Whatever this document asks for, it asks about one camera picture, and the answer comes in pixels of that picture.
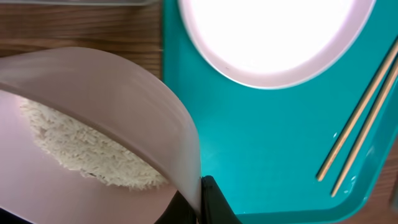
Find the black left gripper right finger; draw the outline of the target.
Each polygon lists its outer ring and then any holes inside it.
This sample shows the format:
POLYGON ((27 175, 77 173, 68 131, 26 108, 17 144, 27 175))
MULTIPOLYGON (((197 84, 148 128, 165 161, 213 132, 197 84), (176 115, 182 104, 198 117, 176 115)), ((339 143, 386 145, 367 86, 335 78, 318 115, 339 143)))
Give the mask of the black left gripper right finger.
POLYGON ((241 224, 210 175, 201 179, 201 223, 241 224))

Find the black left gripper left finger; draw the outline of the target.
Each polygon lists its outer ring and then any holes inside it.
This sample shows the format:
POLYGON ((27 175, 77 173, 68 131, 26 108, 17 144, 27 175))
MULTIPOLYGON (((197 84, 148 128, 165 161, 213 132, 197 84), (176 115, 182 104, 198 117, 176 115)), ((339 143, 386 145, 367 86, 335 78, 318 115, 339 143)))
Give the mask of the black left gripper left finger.
POLYGON ((176 191, 164 213, 155 224, 196 224, 197 216, 184 196, 176 191))

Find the small pink bowl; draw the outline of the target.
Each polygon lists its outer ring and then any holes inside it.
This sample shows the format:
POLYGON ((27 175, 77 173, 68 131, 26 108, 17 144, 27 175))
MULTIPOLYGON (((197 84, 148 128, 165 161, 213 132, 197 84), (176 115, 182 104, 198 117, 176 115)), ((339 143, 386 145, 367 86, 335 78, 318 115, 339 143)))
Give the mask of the small pink bowl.
POLYGON ((32 223, 154 223, 180 192, 201 210, 198 133, 179 98, 137 64, 65 47, 1 59, 1 208, 32 223), (111 187, 61 167, 35 146, 20 98, 54 108, 122 144, 170 185, 111 187))

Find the white rice pile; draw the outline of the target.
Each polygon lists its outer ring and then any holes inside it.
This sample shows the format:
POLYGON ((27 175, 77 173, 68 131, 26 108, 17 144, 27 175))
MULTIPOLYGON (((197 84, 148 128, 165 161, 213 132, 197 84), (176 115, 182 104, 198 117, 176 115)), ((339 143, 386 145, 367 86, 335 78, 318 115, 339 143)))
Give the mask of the white rice pile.
POLYGON ((158 188, 167 179, 131 151, 99 131, 38 102, 19 98, 34 142, 61 166, 105 185, 131 190, 158 188))

